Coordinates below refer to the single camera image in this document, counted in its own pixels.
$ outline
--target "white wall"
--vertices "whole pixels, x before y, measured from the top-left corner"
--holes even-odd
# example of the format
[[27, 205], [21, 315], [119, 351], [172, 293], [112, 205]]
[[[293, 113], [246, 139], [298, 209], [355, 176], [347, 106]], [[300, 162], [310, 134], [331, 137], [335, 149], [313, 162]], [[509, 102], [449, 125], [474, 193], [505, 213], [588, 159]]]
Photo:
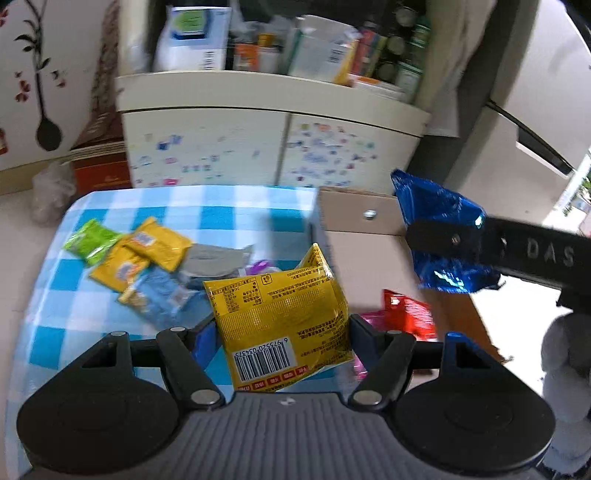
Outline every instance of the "white wall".
[[[40, 10], [43, 0], [31, 0]], [[43, 19], [43, 57], [51, 61], [41, 71], [46, 114], [62, 133], [60, 146], [42, 149], [35, 139], [40, 116], [35, 92], [32, 52], [23, 52], [25, 41], [14, 41], [31, 28], [23, 22], [33, 14], [23, 0], [8, 7], [0, 26], [0, 128], [5, 131], [8, 152], [0, 155], [0, 170], [64, 155], [72, 147], [90, 117], [90, 90], [100, 50], [100, 29], [111, 0], [47, 0]], [[65, 87], [58, 87], [51, 72], [58, 70]], [[18, 103], [19, 80], [31, 86], [26, 102]]]

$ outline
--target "shiny blue wrapper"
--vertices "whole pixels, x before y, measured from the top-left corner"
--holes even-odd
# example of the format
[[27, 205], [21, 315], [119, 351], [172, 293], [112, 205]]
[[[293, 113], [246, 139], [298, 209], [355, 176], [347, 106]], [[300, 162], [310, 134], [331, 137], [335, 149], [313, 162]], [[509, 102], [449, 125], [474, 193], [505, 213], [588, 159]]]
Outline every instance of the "shiny blue wrapper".
[[[459, 193], [402, 170], [394, 170], [391, 177], [407, 226], [417, 219], [427, 219], [481, 228], [486, 221], [485, 211]], [[412, 253], [414, 271], [422, 288], [474, 293], [483, 288], [498, 287], [501, 275], [492, 267], [423, 252]]]

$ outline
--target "black circular disc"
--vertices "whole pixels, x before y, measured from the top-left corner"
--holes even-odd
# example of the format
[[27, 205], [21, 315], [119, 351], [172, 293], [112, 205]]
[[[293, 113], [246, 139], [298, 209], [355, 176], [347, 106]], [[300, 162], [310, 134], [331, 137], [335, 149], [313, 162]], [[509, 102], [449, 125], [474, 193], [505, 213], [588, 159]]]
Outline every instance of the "black circular disc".
[[125, 391], [40, 390], [21, 407], [17, 431], [32, 463], [96, 475], [149, 457], [170, 438], [177, 421], [178, 407], [169, 393], [134, 378]]
[[404, 394], [392, 414], [401, 443], [438, 468], [496, 476], [534, 466], [554, 433], [548, 404], [525, 385], [437, 380]]

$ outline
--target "yellow packet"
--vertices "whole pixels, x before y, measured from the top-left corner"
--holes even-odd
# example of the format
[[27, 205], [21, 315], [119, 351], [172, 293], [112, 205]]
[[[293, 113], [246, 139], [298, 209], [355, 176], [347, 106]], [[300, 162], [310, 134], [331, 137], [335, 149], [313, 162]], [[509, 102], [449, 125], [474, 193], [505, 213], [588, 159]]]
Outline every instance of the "yellow packet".
[[347, 301], [317, 244], [295, 270], [203, 285], [236, 390], [279, 390], [353, 358]]
[[180, 233], [159, 225], [154, 217], [146, 218], [126, 243], [134, 252], [148, 257], [168, 272], [176, 270], [192, 244]]
[[126, 241], [129, 237], [130, 235], [125, 235], [113, 246], [103, 263], [90, 273], [90, 278], [118, 292], [123, 292], [133, 283], [137, 274], [146, 268], [150, 261], [127, 248]]

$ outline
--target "table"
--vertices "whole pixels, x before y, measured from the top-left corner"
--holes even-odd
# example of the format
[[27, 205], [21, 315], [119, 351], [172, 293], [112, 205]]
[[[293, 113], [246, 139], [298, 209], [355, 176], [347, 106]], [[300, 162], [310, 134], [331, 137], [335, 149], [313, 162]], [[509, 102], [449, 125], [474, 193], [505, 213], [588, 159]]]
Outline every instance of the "table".
[[[91, 218], [118, 232], [133, 231], [147, 217], [194, 242], [220, 247], [254, 245], [253, 260], [274, 260], [282, 270], [297, 265], [310, 246], [309, 216], [316, 190], [262, 186], [186, 186], [93, 192], [67, 212], [49, 247], [35, 283], [14, 352], [6, 416], [6, 459], [10, 479], [30, 468], [16, 433], [18, 409], [57, 371], [106, 333], [130, 338], [157, 333], [118, 293], [88, 278], [82, 260], [62, 249]], [[232, 386], [223, 351], [206, 370], [226, 398]], [[163, 386], [156, 369], [137, 376]], [[294, 391], [339, 390], [338, 369], [292, 385]]]

